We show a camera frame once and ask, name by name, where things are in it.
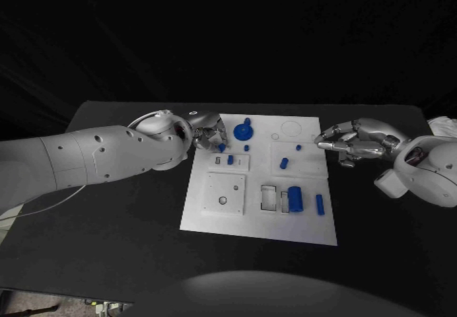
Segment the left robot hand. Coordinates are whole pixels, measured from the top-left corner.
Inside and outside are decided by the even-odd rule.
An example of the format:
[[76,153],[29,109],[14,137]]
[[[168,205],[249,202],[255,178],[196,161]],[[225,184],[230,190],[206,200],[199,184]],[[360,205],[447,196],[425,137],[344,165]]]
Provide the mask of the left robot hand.
[[[186,114],[184,120],[192,129],[192,143],[197,149],[212,153],[222,153],[228,146],[226,127],[219,113],[207,111],[192,111]],[[210,141],[219,135],[220,144]]]

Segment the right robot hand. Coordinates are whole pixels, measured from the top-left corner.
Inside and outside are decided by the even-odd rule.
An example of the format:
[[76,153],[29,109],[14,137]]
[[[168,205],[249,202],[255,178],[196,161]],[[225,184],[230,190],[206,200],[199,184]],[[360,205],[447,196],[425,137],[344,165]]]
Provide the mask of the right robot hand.
[[392,125],[370,118],[334,124],[313,140],[317,148],[337,152],[337,163],[347,168],[362,159],[392,161],[409,141]]

